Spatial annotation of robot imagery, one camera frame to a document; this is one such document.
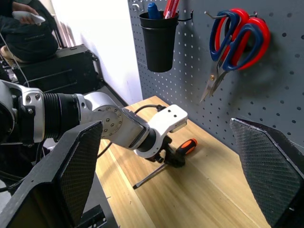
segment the scissors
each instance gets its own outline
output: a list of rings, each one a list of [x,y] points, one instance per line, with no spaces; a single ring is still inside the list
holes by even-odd
[[[210,54],[213,60],[210,78],[201,101],[212,96],[225,75],[230,71],[246,69],[255,64],[267,51],[270,43],[270,31],[260,18],[251,18],[243,9],[231,9],[218,13],[225,16],[216,19],[210,35]],[[225,38],[220,44],[221,28],[226,20]],[[240,60],[250,35],[255,37],[255,44],[245,59]]]

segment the gray pegboard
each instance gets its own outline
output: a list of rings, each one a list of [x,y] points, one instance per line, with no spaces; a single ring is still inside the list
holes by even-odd
[[[180,0],[180,19],[193,22],[177,26],[172,70],[154,73],[147,69],[143,32],[129,1],[139,74],[144,98],[156,95],[187,110],[189,118],[235,150],[229,127],[238,117],[274,127],[304,151],[304,26],[303,0]],[[152,0],[136,1],[145,9]],[[166,0],[153,0],[164,9]],[[209,11],[243,8],[258,12],[271,31],[265,56],[251,68],[226,75],[214,96],[200,103],[209,78],[209,36],[213,20]]]

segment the table surface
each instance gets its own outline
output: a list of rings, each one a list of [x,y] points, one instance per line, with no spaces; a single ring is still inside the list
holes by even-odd
[[[154,96],[128,108],[135,111],[150,104],[168,106]],[[155,113],[154,108],[147,108],[138,115],[148,121]],[[234,151],[192,121],[169,136],[175,148],[190,138],[196,138],[199,144],[187,155],[184,167],[167,167],[137,190],[132,186],[158,163],[117,145],[98,160],[96,173],[121,228],[270,227]],[[102,140],[100,151],[108,143]]]

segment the black pen holder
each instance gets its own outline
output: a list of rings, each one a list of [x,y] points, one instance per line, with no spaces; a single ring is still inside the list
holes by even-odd
[[[139,16],[147,56],[147,66],[153,72],[172,69],[176,26],[179,14],[170,19],[149,19],[148,13]]]

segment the person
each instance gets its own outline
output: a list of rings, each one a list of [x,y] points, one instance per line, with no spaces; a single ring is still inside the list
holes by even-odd
[[[0,0],[0,33],[7,44],[6,46],[0,40],[0,54],[7,63],[12,66],[14,59],[21,63],[31,63],[53,56],[58,49],[58,43],[48,22],[36,25],[31,17],[23,17],[18,21],[12,17],[14,11],[39,15],[39,10],[29,5],[13,0]]]

